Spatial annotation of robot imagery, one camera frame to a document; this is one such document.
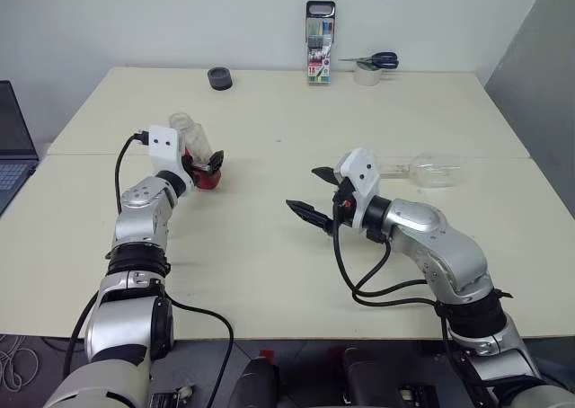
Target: marker pen box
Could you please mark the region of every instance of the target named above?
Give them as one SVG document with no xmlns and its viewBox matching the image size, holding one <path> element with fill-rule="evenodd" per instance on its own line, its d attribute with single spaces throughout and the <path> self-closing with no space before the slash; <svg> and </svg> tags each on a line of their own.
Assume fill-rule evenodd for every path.
<svg viewBox="0 0 575 408">
<path fill-rule="evenodd" d="M 306 77 L 309 84 L 330 82 L 330 63 L 335 31 L 335 3 L 308 1 L 305 5 Z"/>
</svg>

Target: robotic arm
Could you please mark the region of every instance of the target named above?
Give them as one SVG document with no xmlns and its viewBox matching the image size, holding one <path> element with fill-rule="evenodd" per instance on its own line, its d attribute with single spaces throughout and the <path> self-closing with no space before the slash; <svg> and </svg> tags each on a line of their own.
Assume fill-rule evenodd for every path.
<svg viewBox="0 0 575 408">
<path fill-rule="evenodd" d="M 417 264 L 437 299 L 435 308 L 442 319 L 447 349 L 447 322 L 451 337 L 462 349 L 458 356 L 450 350 L 447 354 L 475 406 L 525 401 L 525 397 L 515 396 L 526 391 L 538 395 L 550 392 L 561 402 L 575 401 L 571 393 L 558 387 L 547 390 L 549 386 L 539 379 L 517 328 L 501 308 L 500 297 L 509 295 L 493 287 L 479 245 L 451 227 L 440 210 L 378 196 L 376 159 L 363 148 L 345 155 L 334 169 L 321 167 L 313 173 L 338 188 L 333 198 L 336 224 L 306 203 L 289 200 L 287 204 L 328 235 L 344 224 L 358 232 L 366 231 L 367 238 L 376 242 L 391 239 L 395 252 Z M 533 406 L 554 406 L 557 402 L 539 399 Z"/>
<path fill-rule="evenodd" d="M 143 133 L 154 175 L 121 196 L 106 276 L 86 326 L 89 363 L 57 388 L 45 408 L 146 406 L 151 362 L 173 346 L 172 304 L 165 294 L 168 220 L 193 188 L 194 166 L 175 129 Z M 215 173 L 223 153 L 198 170 Z"/>
</svg>

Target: clear plastic bottle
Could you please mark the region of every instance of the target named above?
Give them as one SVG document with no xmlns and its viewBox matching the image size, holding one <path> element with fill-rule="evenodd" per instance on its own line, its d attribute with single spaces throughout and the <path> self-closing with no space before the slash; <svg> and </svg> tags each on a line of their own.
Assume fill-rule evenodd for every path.
<svg viewBox="0 0 575 408">
<path fill-rule="evenodd" d="M 462 158 L 455 155 L 421 154 L 410 164 L 382 165 L 382 179 L 411 179 L 424 188 L 456 186 L 463 180 Z"/>
<path fill-rule="evenodd" d="M 198 122 L 194 122 L 188 113 L 174 113 L 170 116 L 170 126 L 178 129 L 184 137 L 186 149 L 194 160 L 207 164 L 212 156 L 208 138 Z"/>
</svg>

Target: black cap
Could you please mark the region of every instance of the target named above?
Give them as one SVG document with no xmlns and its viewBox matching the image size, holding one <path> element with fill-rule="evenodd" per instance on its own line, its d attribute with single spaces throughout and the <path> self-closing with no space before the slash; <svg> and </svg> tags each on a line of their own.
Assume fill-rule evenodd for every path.
<svg viewBox="0 0 575 408">
<path fill-rule="evenodd" d="M 230 70 L 224 67 L 214 67 L 208 71 L 209 84 L 217 91 L 232 87 Z"/>
</svg>

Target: black cable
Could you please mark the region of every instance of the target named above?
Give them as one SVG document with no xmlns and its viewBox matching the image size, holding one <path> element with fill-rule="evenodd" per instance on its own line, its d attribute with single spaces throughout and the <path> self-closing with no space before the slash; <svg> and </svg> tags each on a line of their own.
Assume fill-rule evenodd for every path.
<svg viewBox="0 0 575 408">
<path fill-rule="evenodd" d="M 67 349 L 66 348 L 61 348 L 61 347 L 57 347 L 56 345 L 54 345 L 52 342 L 50 342 L 50 340 L 52 341 L 61 341 L 61 342 L 68 342 L 68 339 L 64 339 L 64 338 L 47 338 L 44 336 L 40 336 L 40 339 L 42 340 L 42 342 L 44 342 L 45 345 L 47 345 L 48 347 L 50 347 L 52 350 L 54 351 L 58 351 L 58 352 L 66 352 Z M 78 350 L 74 350 L 74 352 L 82 352 L 84 351 L 84 348 L 79 348 Z"/>
<path fill-rule="evenodd" d="M 343 259 L 341 258 L 341 248 L 340 248 L 340 206 L 338 203 L 333 203 L 333 230 L 332 230 L 332 237 L 333 237 L 333 252 L 335 254 L 335 261 L 338 264 L 338 269 L 340 270 L 340 274 L 343 277 L 348 288 L 351 290 L 351 297 L 358 303 L 364 306 L 398 306 L 398 305 L 408 305 L 408 304 L 415 304 L 415 303 L 422 303 L 425 305 L 435 306 L 436 302 L 433 300 L 429 300 L 427 298 L 420 298 L 420 297 L 409 297 L 405 299 L 399 300 L 392 300 L 388 302 L 367 302 L 360 297 L 381 297 L 387 294 L 393 293 L 399 289 L 410 287 L 413 285 L 424 285 L 427 284 L 427 281 L 424 279 L 414 279 L 414 280 L 406 280 L 399 284 L 393 285 L 389 288 L 380 289 L 378 291 L 362 291 L 361 287 L 365 285 L 378 271 L 380 271 L 391 254 L 392 248 L 389 243 L 388 239 L 384 240 L 385 245 L 385 253 L 382 259 L 377 263 L 377 265 L 369 271 L 366 276 L 364 276 L 359 283 L 356 285 L 354 284 L 345 269 L 345 265 L 343 264 Z"/>
<path fill-rule="evenodd" d="M 88 301 L 88 304 L 84 307 L 84 311 L 80 314 L 78 321 L 75 324 L 74 330 L 72 331 L 72 336 L 70 336 L 70 343 L 68 343 L 68 348 L 66 350 L 66 356 L 64 357 L 64 367 L 62 367 L 62 379 L 66 379 L 68 375 L 70 375 L 70 367 L 72 364 L 72 355 L 74 354 L 74 347 L 78 342 L 78 334 L 80 334 L 80 330 L 82 330 L 82 326 L 84 325 L 84 321 L 86 321 L 86 317 L 90 314 L 90 310 L 92 309 L 94 303 L 96 303 L 96 298 L 98 298 L 98 292 L 96 292 L 92 298 Z"/>
<path fill-rule="evenodd" d="M 191 311 L 191 312 L 197 312 L 199 314 L 205 314 L 205 315 L 213 316 L 213 317 L 217 318 L 219 321 L 221 321 L 222 323 L 224 323 L 224 325 L 227 327 L 227 331 L 229 333 L 229 342 L 227 344 L 226 355 L 224 356 L 224 361 L 222 362 L 222 366 L 220 367 L 219 373 L 217 374 L 217 380 L 216 380 L 216 383 L 214 384 L 214 389 L 212 390 L 212 394 L 209 397 L 208 403 L 206 404 L 206 408 L 211 408 L 212 404 L 214 403 L 214 399 L 216 398 L 217 389 L 219 388 L 219 385 L 222 381 L 222 376 L 224 375 L 224 371 L 226 370 L 227 361 L 229 360 L 230 354 L 232 353 L 232 348 L 234 347 L 234 329 L 232 328 L 232 325 L 229 323 L 229 321 L 227 321 L 222 315 L 218 314 L 217 312 L 210 311 L 209 309 L 202 309 L 201 307 L 184 305 L 182 303 L 177 302 L 173 298 L 171 298 L 167 293 L 166 293 L 166 297 L 168 297 L 172 301 L 172 304 L 174 306 L 179 307 L 180 309 L 184 309 L 186 311 Z"/>
<path fill-rule="evenodd" d="M 116 168 L 114 169 L 114 187 L 116 188 L 116 208 L 118 208 L 118 215 L 122 212 L 122 205 L 119 200 L 119 167 L 124 159 L 124 154 L 128 150 L 129 145 L 137 138 L 137 134 L 132 134 L 124 143 L 124 146 L 119 151 L 118 159 L 116 159 Z"/>
</svg>

